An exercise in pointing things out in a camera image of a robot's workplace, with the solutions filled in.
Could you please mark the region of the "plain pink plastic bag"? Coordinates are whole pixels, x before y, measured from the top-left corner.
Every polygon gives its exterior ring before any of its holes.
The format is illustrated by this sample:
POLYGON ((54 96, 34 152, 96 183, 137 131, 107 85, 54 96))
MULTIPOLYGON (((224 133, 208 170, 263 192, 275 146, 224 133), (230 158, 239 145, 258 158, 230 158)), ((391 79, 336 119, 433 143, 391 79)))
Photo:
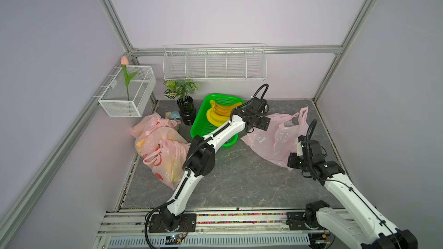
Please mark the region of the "plain pink plastic bag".
POLYGON ((303 107, 294 115, 274 113, 267 116, 271 121, 266 131, 255 128, 241 140, 261 158, 279 166, 287 166, 291 153, 297 151, 298 137, 308 131, 309 108, 303 107))

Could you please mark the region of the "pink peach printed bag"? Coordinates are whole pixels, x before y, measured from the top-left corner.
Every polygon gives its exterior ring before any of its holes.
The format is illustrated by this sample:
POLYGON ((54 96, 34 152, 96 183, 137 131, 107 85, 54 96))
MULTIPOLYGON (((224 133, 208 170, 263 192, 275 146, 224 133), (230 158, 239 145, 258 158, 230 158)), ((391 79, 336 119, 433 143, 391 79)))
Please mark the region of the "pink peach printed bag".
POLYGON ((166 186, 175 190, 182 177, 182 166, 189 151, 189 144, 161 140, 150 154, 143 154, 143 163, 166 186))

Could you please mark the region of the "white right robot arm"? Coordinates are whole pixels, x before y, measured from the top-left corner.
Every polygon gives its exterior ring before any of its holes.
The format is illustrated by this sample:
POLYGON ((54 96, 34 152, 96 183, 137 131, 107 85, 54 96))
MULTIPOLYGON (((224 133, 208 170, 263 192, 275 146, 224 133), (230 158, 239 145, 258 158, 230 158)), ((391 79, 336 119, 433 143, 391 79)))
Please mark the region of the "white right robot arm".
POLYGON ((377 210, 353 185, 335 161, 326 161, 318 141, 300 136, 290 168, 310 174, 342 204, 356 222, 337 214, 326 202, 307 204, 302 219, 309 229, 325 228, 351 249, 416 249, 418 240, 408 229, 401 230, 377 210))

